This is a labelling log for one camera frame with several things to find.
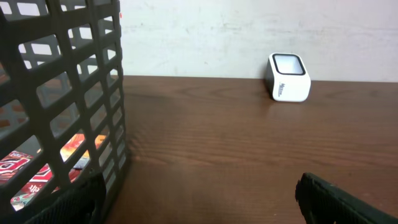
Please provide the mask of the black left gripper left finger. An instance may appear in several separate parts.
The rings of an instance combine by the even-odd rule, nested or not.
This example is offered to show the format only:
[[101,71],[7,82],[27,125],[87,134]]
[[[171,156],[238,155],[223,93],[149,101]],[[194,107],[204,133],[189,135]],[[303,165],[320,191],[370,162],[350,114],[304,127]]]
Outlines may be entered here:
[[99,223],[105,198],[103,175],[96,172],[28,206],[24,223]]

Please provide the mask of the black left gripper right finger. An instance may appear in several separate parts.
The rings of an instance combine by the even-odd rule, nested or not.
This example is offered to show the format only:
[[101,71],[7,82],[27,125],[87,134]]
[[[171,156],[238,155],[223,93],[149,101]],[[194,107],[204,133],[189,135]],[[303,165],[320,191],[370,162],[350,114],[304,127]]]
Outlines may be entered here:
[[307,223],[397,224],[397,218],[319,178],[303,173],[295,189],[295,199]]

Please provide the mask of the red chocolate bar wrapper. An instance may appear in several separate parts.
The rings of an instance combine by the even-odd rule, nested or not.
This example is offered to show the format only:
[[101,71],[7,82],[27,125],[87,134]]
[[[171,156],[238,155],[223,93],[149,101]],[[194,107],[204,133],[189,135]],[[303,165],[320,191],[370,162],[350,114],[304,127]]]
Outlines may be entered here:
[[31,170],[34,156],[13,150],[1,153],[1,213],[8,214],[23,208],[33,196],[37,195],[55,178],[55,173],[46,163],[34,168],[30,179],[19,180],[15,176],[22,170]]

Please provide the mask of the orange tissue pack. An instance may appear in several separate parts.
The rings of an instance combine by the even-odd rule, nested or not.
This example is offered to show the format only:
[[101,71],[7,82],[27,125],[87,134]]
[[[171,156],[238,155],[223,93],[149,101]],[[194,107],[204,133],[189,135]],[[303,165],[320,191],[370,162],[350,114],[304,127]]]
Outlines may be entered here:
[[[102,145],[106,139],[106,135],[98,135],[95,139],[95,146],[97,149]],[[64,162],[80,147],[85,141],[84,134],[75,134],[60,150],[60,155]]]

